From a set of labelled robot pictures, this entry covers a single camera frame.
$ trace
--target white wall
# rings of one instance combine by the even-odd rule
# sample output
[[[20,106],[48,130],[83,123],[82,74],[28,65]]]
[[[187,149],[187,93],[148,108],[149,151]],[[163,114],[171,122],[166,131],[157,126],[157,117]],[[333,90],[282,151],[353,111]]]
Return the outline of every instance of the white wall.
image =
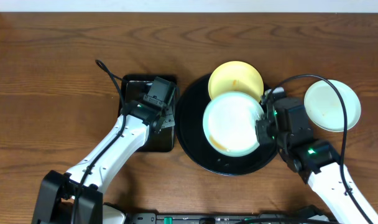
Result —
[[[0,0],[0,12],[378,12],[378,0]]]

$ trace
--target black cable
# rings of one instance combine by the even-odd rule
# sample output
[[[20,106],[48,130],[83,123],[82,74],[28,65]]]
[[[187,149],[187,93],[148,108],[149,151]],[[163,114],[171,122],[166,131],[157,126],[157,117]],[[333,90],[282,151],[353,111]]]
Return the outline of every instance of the black cable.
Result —
[[[346,135],[347,135],[347,131],[348,131],[348,119],[347,119],[347,116],[346,116],[346,108],[345,108],[345,104],[344,104],[344,100],[343,100],[343,97],[341,96],[341,94],[339,94],[339,91],[337,90],[337,88],[329,81],[327,80],[326,78],[324,77],[321,77],[319,75],[314,75],[314,74],[303,74],[303,75],[295,75],[293,77],[290,77],[288,79],[285,79],[283,80],[282,82],[280,82],[277,86],[275,86],[269,93],[273,93],[274,90],[277,88],[277,87],[280,87],[282,86],[284,83],[287,83],[291,80],[295,80],[295,79],[298,79],[298,78],[306,78],[306,77],[314,77],[314,78],[319,78],[323,81],[325,81],[329,86],[331,86],[333,88],[333,90],[336,92],[337,96],[338,96],[338,99],[339,99],[339,102],[341,103],[341,106],[343,107],[343,113],[344,113],[344,132],[343,132],[343,143],[341,145],[341,155],[340,155],[340,161],[339,161],[339,173],[341,174],[341,178],[343,180],[343,184],[344,184],[344,187],[345,187],[345,191],[346,193],[349,195],[349,197],[351,198],[351,200],[353,201],[353,204],[355,204],[356,208],[359,210],[359,212],[362,214],[362,216],[364,217],[364,219],[369,223],[369,224],[372,224],[370,218],[366,215],[366,213],[364,212],[364,210],[361,208],[361,206],[358,204],[358,202],[356,201],[355,197],[353,196],[352,194],[352,189],[348,186],[348,183],[346,182],[345,180],[345,174],[344,174],[344,157],[345,157],[345,145],[346,145]],[[267,95],[267,98],[266,100],[264,101],[264,104],[266,104],[268,102],[268,100],[270,99],[270,97],[272,97],[272,94],[268,94]]]
[[[311,220],[307,218],[252,218],[250,220],[244,220],[235,224],[252,224],[252,223],[307,223],[307,224],[338,224],[336,222],[327,222],[321,220]]]
[[[87,166],[87,168],[84,172],[84,175],[81,178],[80,183],[78,184],[77,192],[76,192],[76,195],[75,195],[75,201],[74,201],[74,204],[73,204],[73,211],[71,213],[71,219],[70,219],[71,224],[74,224],[75,220],[76,220],[76,213],[77,213],[77,208],[78,208],[78,199],[80,198],[85,179],[87,178],[88,174],[90,174],[92,167],[95,166],[95,164],[99,160],[99,158],[110,148],[110,146],[112,146],[117,141],[118,138],[121,137],[122,132],[124,131],[124,128],[126,127],[126,110],[125,110],[125,105],[124,105],[124,97],[122,96],[119,85],[117,84],[116,79],[115,79],[115,78],[117,78],[119,80],[122,80],[122,78],[113,75],[102,61],[95,60],[95,62],[102,70],[104,70],[109,75],[110,79],[112,79],[113,84],[117,89],[117,92],[119,93],[120,100],[121,100],[121,108],[122,108],[121,114],[123,115],[122,126],[121,126],[121,129],[118,131],[117,135],[112,139],[112,141],[110,141],[109,144],[94,158],[94,160],[91,162],[91,164],[89,166]]]

